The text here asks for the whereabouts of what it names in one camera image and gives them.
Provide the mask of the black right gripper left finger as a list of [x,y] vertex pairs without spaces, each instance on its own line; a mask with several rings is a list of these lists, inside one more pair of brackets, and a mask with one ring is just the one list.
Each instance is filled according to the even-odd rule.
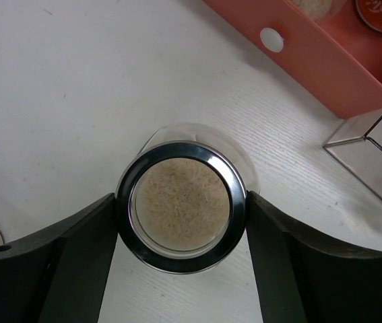
[[0,246],[0,322],[97,322],[116,242],[108,194]]

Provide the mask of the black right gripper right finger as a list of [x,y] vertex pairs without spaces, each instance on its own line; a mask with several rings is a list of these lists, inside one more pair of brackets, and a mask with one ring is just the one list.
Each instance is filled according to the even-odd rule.
[[247,217],[264,322],[382,322],[382,251],[329,236],[254,192]]

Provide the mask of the silver-lid clear glass jar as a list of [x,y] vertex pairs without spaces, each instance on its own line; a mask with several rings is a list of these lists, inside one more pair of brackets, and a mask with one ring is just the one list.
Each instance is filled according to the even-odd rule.
[[292,0],[293,4],[313,21],[324,19],[331,10],[332,0]]

